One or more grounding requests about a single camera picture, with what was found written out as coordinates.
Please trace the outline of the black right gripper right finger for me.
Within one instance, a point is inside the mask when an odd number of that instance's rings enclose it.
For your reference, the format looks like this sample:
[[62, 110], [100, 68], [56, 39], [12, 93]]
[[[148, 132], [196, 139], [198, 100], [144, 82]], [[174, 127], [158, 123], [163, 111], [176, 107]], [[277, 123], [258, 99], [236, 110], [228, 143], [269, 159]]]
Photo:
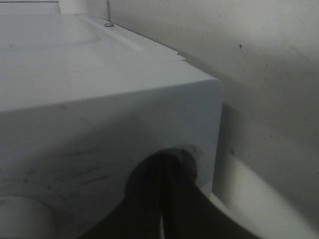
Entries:
[[163, 230], [166, 239], [250, 239], [252, 234], [197, 188], [177, 154], [165, 151]]

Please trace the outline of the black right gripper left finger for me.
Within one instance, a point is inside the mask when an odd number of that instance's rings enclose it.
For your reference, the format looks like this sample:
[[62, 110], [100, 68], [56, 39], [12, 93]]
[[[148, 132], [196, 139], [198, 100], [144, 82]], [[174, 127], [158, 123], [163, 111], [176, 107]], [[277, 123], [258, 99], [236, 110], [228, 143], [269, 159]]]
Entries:
[[84, 234], [86, 239], [159, 239], [165, 153], [153, 154], [135, 168], [123, 201]]

